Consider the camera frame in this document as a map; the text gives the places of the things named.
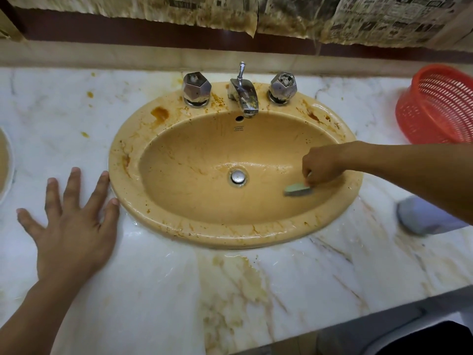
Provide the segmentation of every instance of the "red basket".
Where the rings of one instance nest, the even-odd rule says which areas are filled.
[[[396,105],[413,144],[473,142],[473,78],[445,65],[419,70]]]

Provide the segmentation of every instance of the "faucet spout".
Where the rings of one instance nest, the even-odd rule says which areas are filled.
[[[252,118],[259,111],[258,96],[253,83],[248,79],[243,79],[245,63],[240,62],[240,70],[236,78],[231,78],[228,84],[228,98],[237,101],[243,115]]]

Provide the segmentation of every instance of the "scrub brush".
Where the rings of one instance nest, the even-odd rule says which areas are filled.
[[[294,183],[284,188],[285,197],[302,197],[310,194],[312,194],[312,188],[304,183]]]

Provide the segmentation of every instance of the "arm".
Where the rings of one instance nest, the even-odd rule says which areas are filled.
[[[107,196],[108,173],[100,177],[84,208],[79,207],[80,170],[73,168],[63,197],[58,182],[46,188],[47,227],[18,209],[18,221],[38,248],[38,282],[0,329],[0,354],[49,354],[59,327],[80,288],[108,261],[115,246],[119,206],[116,198],[98,212]]]
[[[473,224],[473,145],[385,146],[364,142],[312,148],[303,159],[310,186],[356,170],[410,191]]]

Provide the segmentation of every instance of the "sink basin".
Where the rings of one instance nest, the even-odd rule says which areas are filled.
[[[309,196],[283,190],[303,181],[301,160],[311,147],[355,140],[345,123],[299,93],[286,106],[271,104],[269,85],[258,83],[260,112],[243,118],[226,85],[212,85],[205,108],[186,106],[174,92],[127,119],[109,157],[123,206],[154,230],[220,248],[287,241],[338,217],[362,174],[347,171]]]

